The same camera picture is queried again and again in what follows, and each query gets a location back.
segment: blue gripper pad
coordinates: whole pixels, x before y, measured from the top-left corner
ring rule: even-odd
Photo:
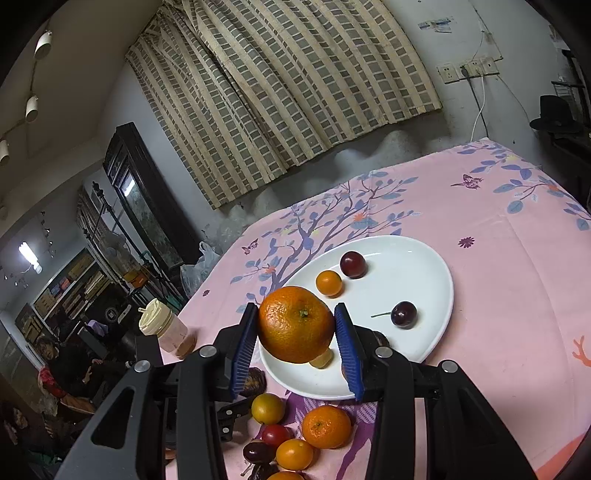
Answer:
[[[344,303],[339,303],[335,307],[335,324],[336,341],[339,344],[347,385],[349,390],[355,394],[355,400],[360,401],[365,392],[363,386],[365,352]]]

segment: yellow fruit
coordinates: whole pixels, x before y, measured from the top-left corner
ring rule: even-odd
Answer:
[[[334,355],[333,351],[329,348],[322,355],[317,356],[312,361],[310,361],[310,365],[312,365],[314,368],[318,368],[318,369],[325,368],[332,362],[332,359],[334,356],[335,355]]]
[[[252,418],[264,425],[279,423],[285,414],[283,400],[272,393],[262,393],[252,401]]]
[[[343,288],[343,281],[337,272],[324,270],[316,277],[316,288],[327,297],[336,297]]]
[[[314,459],[314,449],[304,440],[291,439],[279,445],[275,458],[285,470],[304,470]]]
[[[304,477],[295,472],[277,472],[271,475],[267,480],[304,480]]]

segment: white cable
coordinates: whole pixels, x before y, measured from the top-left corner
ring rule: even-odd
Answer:
[[[484,99],[482,100],[482,107],[480,108],[480,112],[476,116],[476,120],[474,120],[474,127],[472,127],[472,136],[470,137],[470,142],[474,140],[474,132],[476,131],[476,124],[478,123],[478,119],[480,118],[480,114],[484,110],[484,106],[486,104],[486,90],[484,89],[484,75],[480,74],[480,79],[482,80],[482,93],[484,94]]]

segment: metal screw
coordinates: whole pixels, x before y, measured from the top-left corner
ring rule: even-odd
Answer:
[[[134,370],[137,373],[141,374],[141,373],[144,373],[144,372],[147,372],[148,370],[150,370],[150,367],[151,367],[150,362],[148,362],[147,360],[140,360],[139,362],[137,362],[134,365]]]
[[[205,345],[199,349],[199,355],[203,358],[208,358],[210,356],[214,356],[217,353],[217,348],[213,345]]]
[[[454,374],[457,372],[458,366],[457,366],[457,363],[455,363],[452,360],[445,360],[441,364],[441,368],[443,368],[444,372],[447,372],[449,374]]]
[[[380,358],[390,358],[392,356],[392,349],[388,346],[379,346],[375,349],[375,354]]]

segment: table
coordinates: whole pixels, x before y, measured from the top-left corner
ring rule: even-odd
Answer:
[[[591,424],[590,222],[542,171],[483,139],[372,171],[259,220],[179,316],[197,330],[198,346],[212,343],[247,302],[260,304],[316,255],[369,235],[417,238],[447,262],[455,289],[449,327],[427,362],[456,360],[549,480]],[[164,360],[175,359],[164,352]],[[252,364],[262,368],[256,350]],[[268,391],[287,397],[283,423],[299,434],[305,413],[323,402],[267,381]],[[322,450],[306,470],[311,480],[365,476],[375,405],[341,406],[355,418],[354,438]],[[242,446],[259,432],[252,419],[237,427],[235,442],[223,445],[230,479],[241,478]],[[425,477],[425,446],[420,433],[416,478]],[[167,477],[176,477],[174,463]]]

